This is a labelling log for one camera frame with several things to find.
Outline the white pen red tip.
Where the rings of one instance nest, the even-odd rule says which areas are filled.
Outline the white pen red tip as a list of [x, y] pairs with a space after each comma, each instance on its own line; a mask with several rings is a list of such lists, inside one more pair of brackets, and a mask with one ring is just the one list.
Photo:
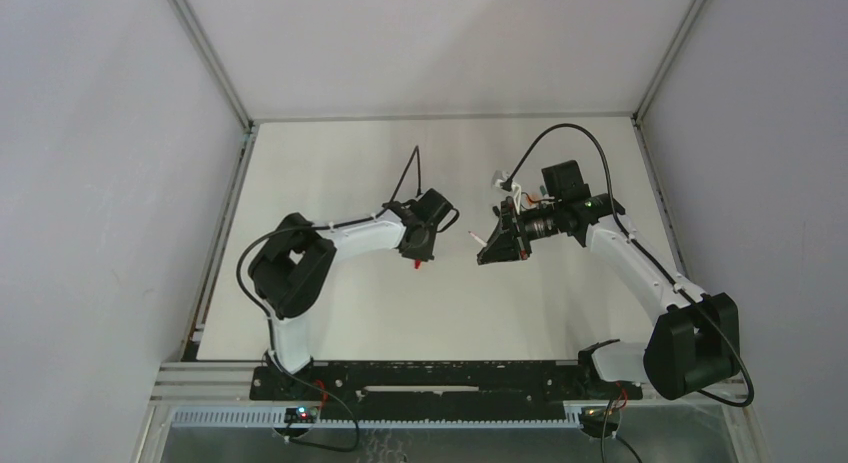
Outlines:
[[479, 237], [476, 233], [474, 233], [474, 232], [472, 232], [472, 231], [470, 231], [470, 230], [469, 230], [469, 231], [468, 231], [468, 234], [469, 234], [469, 235], [470, 235], [470, 236], [471, 236], [471, 237], [472, 237], [472, 238], [473, 238], [473, 239], [474, 239], [477, 243], [479, 243], [481, 246], [486, 246], [487, 241], [486, 241], [486, 240], [484, 240], [484, 239], [482, 239], [481, 237]]

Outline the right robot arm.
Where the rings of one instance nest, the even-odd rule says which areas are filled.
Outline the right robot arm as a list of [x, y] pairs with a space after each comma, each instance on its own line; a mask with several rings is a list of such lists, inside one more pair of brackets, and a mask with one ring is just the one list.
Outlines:
[[525, 261], [532, 242], [564, 234], [604, 261], [635, 296], [652, 333], [645, 343], [609, 340], [584, 350], [591, 375], [610, 383], [649, 384], [674, 400], [743, 371], [738, 307], [672, 272], [643, 242], [625, 210], [594, 195], [575, 161], [542, 171], [549, 201], [530, 209], [505, 198], [498, 222], [476, 256], [480, 265]]

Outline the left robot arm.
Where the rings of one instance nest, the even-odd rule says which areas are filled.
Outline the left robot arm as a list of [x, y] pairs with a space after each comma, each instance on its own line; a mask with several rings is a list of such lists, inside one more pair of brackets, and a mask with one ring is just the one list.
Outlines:
[[437, 236], [459, 218], [458, 208], [429, 189], [343, 222], [319, 224], [291, 213], [249, 244], [237, 261], [236, 280], [265, 315], [272, 364], [294, 375], [312, 363], [307, 314], [334, 264], [383, 250], [417, 265], [432, 261]]

